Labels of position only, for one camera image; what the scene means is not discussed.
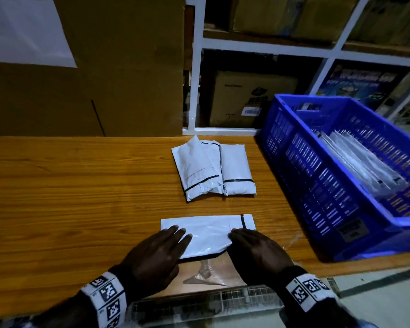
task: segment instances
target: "blue plastic crate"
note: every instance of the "blue plastic crate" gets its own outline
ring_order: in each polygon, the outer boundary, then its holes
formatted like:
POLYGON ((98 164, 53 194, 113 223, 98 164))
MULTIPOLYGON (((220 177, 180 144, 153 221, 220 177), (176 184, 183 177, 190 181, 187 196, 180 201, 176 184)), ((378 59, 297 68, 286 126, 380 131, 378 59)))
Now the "blue plastic crate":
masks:
POLYGON ((335 261, 410 251, 410 185, 377 202, 318 140, 348 131, 410 184, 410 137, 355 99, 277 94, 261 132, 272 168, 335 261))

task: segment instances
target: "shelf frame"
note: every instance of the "shelf frame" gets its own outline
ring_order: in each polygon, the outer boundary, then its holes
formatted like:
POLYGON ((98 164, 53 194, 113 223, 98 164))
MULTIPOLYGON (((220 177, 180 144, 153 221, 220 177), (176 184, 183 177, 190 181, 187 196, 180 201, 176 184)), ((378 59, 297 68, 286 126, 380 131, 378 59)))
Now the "shelf frame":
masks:
MULTIPOLYGON (((372 54, 357 51, 345 51, 343 46, 348 39, 353 27, 361 16, 369 0, 359 0, 352 15, 349 18, 343 32, 336 44, 331 49, 291 46, 281 44, 268 44, 249 41, 234 41, 224 39, 204 38, 205 24, 205 4, 206 0, 185 0, 187 5, 195 7, 195 27, 193 34, 193 62, 191 69, 191 88, 190 88, 190 108, 188 114, 188 127, 182 129, 182 134, 187 136, 255 136, 260 130, 254 128, 200 128, 196 126, 197 115, 197 94, 199 89, 199 76, 202 59, 202 49, 217 49, 226 51, 243 51, 267 54, 285 54, 293 56, 310 56, 322 58, 322 62, 313 77, 307 90, 307 94, 315 95, 319 90, 323 80, 328 74, 334 61, 337 59, 361 61, 371 63, 381 63, 390 65, 402 65, 410 67, 410 58, 394 56, 388 54, 372 54)), ((392 121, 395 115, 410 101, 410 89, 398 101, 386 115, 392 121)))

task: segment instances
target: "hand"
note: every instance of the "hand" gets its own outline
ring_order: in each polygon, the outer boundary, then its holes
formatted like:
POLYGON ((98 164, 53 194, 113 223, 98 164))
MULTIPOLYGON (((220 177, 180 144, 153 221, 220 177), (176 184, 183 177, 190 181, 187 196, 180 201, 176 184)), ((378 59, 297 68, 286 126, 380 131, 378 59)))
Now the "hand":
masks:
POLYGON ((293 266, 289 255, 273 240, 256 230, 232 229, 228 254, 248 285, 274 283, 276 275, 293 266))
POLYGON ((141 297, 164 290, 178 275, 177 261, 184 253, 193 235, 185 234, 178 226, 161 230, 134 247, 120 265, 126 266, 135 276, 141 297))

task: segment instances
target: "wristband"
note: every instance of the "wristband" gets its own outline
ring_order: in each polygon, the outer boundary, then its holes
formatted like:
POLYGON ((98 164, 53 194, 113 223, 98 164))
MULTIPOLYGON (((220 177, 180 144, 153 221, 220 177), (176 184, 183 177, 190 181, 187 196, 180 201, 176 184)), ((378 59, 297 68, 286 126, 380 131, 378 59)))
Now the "wristband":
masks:
POLYGON ((99 328, 119 327, 125 321, 126 294, 114 274, 103 273, 81 291, 91 299, 96 309, 99 328))
POLYGON ((303 274, 294 278, 285 288, 304 312, 308 312, 317 302, 325 298, 336 298, 336 294, 312 274, 303 274))

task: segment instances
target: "wooden table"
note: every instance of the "wooden table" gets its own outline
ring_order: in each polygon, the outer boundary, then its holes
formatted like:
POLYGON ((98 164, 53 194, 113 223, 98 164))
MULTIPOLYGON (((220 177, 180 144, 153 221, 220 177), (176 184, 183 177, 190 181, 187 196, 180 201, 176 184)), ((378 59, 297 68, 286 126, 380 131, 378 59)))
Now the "wooden table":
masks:
MULTIPOLYGON (((187 204, 170 149, 188 139, 0 137, 0 317, 72 296, 157 232, 161 218, 249 213, 288 246, 301 227, 254 139, 208 138, 246 145, 255 198, 187 204)), ((322 263, 305 237, 288 252, 318 276, 410 265, 410 253, 322 263)))

